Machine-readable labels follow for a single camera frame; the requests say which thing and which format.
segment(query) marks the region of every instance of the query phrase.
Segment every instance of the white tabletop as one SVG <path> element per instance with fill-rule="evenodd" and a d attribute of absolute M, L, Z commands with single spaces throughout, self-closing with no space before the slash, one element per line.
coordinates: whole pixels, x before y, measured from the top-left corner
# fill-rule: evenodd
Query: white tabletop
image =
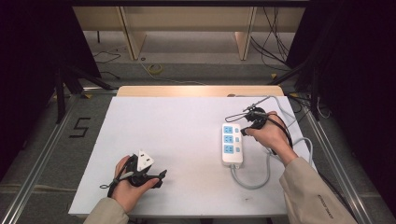
<path fill-rule="evenodd" d="M 271 158 L 271 177 L 261 189 L 240 187 L 229 167 L 221 163 L 221 125 L 262 97 L 114 97 L 96 141 L 70 215 L 85 217 L 106 197 L 117 162 L 125 155 L 146 151 L 155 160 L 149 175 L 167 170 L 160 189 L 143 195 L 134 217 L 269 217 L 286 215 L 278 179 L 284 167 Z M 293 114 L 287 97 L 277 97 Z M 258 105 L 277 111 L 286 124 L 294 118 L 282 113 L 275 98 Z M 241 127 L 251 123 L 236 121 Z M 297 122 L 290 127 L 293 140 L 301 138 Z M 243 138 L 244 164 L 237 170 L 249 185 L 261 183 L 267 173 L 266 154 L 252 137 Z M 308 160 L 304 141 L 294 146 Z"/>

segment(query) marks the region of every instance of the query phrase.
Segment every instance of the metal rail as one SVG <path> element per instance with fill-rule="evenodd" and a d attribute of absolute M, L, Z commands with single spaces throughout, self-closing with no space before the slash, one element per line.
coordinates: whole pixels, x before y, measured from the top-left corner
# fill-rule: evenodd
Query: metal rail
<path fill-rule="evenodd" d="M 64 118 L 59 124 L 55 125 L 55 128 L 52 131 L 49 140 L 47 141 L 43 150 L 41 151 L 40 156 L 35 162 L 32 171 L 27 176 L 17 196 L 14 198 L 14 200 L 8 207 L 6 215 L 2 219 L 2 224 L 17 223 L 18 218 L 21 216 L 24 206 L 26 205 L 27 201 L 30 198 L 30 195 L 32 194 L 35 184 L 40 178 L 50 158 L 50 155 L 52 154 L 52 151 L 55 149 L 56 144 L 58 143 L 62 135 L 62 132 L 64 131 L 65 124 L 67 124 L 74 111 L 78 99 L 79 98 L 76 95 L 72 95 L 72 97 L 69 99 L 69 104 L 68 107 L 66 108 L 66 113 L 64 115 Z"/>
<path fill-rule="evenodd" d="M 370 219 L 370 216 L 364 206 L 359 193 L 356 191 L 355 187 L 353 186 L 351 180 L 349 179 L 344 166 L 338 159 L 332 144 L 329 141 L 326 133 L 324 132 L 321 124 L 319 121 L 316 121 L 314 116 L 311 112 L 308 112 L 308 121 L 317 136 L 320 145 L 323 147 L 324 154 L 334 171 L 334 175 L 337 178 L 337 181 L 340 183 L 341 189 L 344 192 L 347 201 L 349 202 L 350 207 L 358 221 L 359 224 L 369 224 L 373 223 Z"/>

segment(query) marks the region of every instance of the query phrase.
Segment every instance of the person's right hand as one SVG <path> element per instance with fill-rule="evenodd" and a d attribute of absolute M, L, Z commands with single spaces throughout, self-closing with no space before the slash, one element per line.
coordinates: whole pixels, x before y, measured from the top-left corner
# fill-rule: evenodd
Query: person's right hand
<path fill-rule="evenodd" d="M 273 119 L 278 124 L 286 128 L 282 120 L 276 115 L 275 111 L 271 111 L 267 114 L 269 116 L 268 118 Z M 286 135 L 271 120 L 267 120 L 265 122 L 265 125 L 259 130 L 246 129 L 246 133 L 253 136 L 263 146 L 269 147 L 273 151 L 275 151 L 276 154 L 283 161 L 283 164 L 285 166 L 298 157 L 297 154 L 289 146 L 288 138 L 286 137 Z"/>

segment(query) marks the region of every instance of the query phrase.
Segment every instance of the jacket sleeve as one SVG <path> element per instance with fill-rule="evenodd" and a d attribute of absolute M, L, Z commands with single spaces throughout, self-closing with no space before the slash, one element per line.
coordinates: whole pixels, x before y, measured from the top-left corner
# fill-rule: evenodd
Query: jacket sleeve
<path fill-rule="evenodd" d="M 93 208 L 84 224 L 126 224 L 128 220 L 128 216 L 116 200 L 104 198 Z"/>
<path fill-rule="evenodd" d="M 279 181 L 291 224 L 357 223 L 305 159 L 290 162 Z"/>

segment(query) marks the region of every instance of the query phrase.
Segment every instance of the power strip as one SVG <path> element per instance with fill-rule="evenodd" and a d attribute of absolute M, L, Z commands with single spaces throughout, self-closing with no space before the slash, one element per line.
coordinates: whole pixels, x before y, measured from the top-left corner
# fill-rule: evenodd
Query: power strip
<path fill-rule="evenodd" d="M 242 151 L 241 126 L 236 123 L 223 123 L 221 129 L 222 163 L 239 168 L 244 161 Z"/>

